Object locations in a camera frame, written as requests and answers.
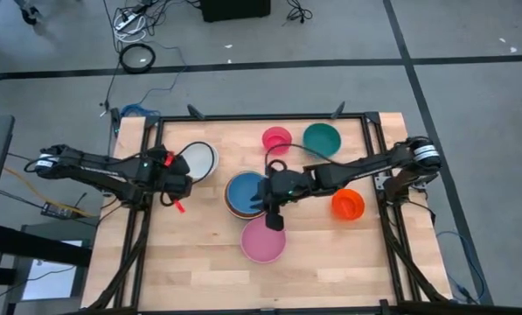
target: black speaker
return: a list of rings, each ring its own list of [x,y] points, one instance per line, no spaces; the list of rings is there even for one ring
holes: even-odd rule
[[[270,0],[200,0],[200,9],[206,22],[262,18],[270,14]]]

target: wooden tabletop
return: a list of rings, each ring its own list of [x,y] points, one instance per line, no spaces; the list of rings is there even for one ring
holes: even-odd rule
[[[180,151],[193,141],[206,141],[219,152],[215,173],[192,188],[183,199],[186,213],[163,207],[156,199],[144,263],[140,311],[223,310],[377,305],[387,298],[394,304],[377,202],[371,178],[351,182],[365,200],[365,213],[352,222],[336,221],[330,213],[331,197],[310,198],[282,208],[287,247],[270,264],[249,261],[240,249],[240,233],[247,224],[231,215],[224,203],[228,180],[243,171],[263,172],[263,131],[282,126],[294,143],[301,143],[314,120],[169,122],[164,145]],[[338,129],[342,147],[333,157],[348,162],[365,157],[361,124],[356,119],[325,121]],[[123,118],[115,156],[124,158],[140,150],[143,118]],[[407,137],[402,114],[382,113],[388,147]],[[319,163],[297,148],[282,158],[290,169]],[[423,195],[411,192],[412,201],[426,205]],[[108,213],[115,205],[103,210]],[[402,207],[414,262],[438,291],[450,296],[449,282],[429,213],[418,206]],[[82,306],[90,305],[107,286],[119,265],[128,210],[105,219],[97,231]],[[125,302],[132,289],[131,271]],[[405,294],[409,295],[406,277]]]

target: pink bowl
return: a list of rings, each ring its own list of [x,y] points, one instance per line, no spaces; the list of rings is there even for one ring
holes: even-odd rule
[[[268,128],[264,134],[262,134],[262,145],[268,151],[277,144],[291,144],[292,135],[286,129],[282,127],[271,127]],[[281,155],[288,152],[289,146],[282,146],[275,148],[270,153],[275,155]]]
[[[286,247],[286,232],[274,231],[265,224],[265,216],[251,220],[241,232],[241,249],[256,263],[271,263]]]

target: gray floor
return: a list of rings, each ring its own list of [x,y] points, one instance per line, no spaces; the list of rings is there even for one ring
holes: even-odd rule
[[[11,0],[0,3],[0,73],[115,67],[100,1],[33,2],[45,17],[35,28],[24,24]],[[150,39],[180,46],[190,65],[400,57],[379,0],[302,0],[314,19],[284,26],[289,7],[283,0],[272,3],[269,17],[215,24],[202,22],[200,12],[188,5],[173,5],[166,24]],[[108,0],[110,10],[118,5],[124,1]],[[522,0],[393,0],[393,7],[413,58],[522,54]],[[180,64],[173,51],[157,48],[158,66]],[[522,306],[522,62],[417,66],[416,72],[494,302]],[[174,77],[117,77],[111,104],[138,102],[145,91],[167,87]],[[99,117],[97,104],[109,81],[109,76],[1,80],[0,114],[17,118],[10,150],[36,157],[40,148],[69,144],[105,153],[108,119]],[[410,134],[426,133],[403,66],[183,73],[172,93],[155,92],[143,106],[164,115],[185,115],[189,103],[205,114],[309,113],[329,112],[341,101],[351,112],[400,111]],[[23,167],[13,157],[7,165]],[[101,203],[100,195],[84,185],[29,179],[66,203],[88,192],[83,202],[88,211],[96,213]],[[7,174],[0,188],[38,202]],[[430,187],[429,204],[438,215],[437,232],[455,230],[441,180]],[[1,225],[19,228],[50,220],[0,197]],[[461,243],[442,236],[440,244],[449,274],[471,287]],[[21,304],[17,314],[71,311],[79,301],[57,303]]]

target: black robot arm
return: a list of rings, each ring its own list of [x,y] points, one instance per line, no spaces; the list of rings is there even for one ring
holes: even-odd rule
[[[124,159],[75,150],[67,145],[42,149],[32,171],[43,179],[73,179],[104,193],[112,193],[126,207],[146,207],[144,197],[167,193],[180,200],[191,193],[189,166],[163,145]]]
[[[267,165],[267,177],[259,183],[251,200],[260,201],[255,207],[267,212],[267,227],[281,231],[284,220],[280,206],[307,197],[330,196],[353,180],[393,168],[401,168],[401,171],[383,184],[386,200],[391,203],[400,202],[414,182],[434,178],[441,168],[441,160],[432,142],[423,136],[410,137],[396,143],[391,150],[350,163],[304,166],[303,172],[291,171],[283,161],[276,159]]]

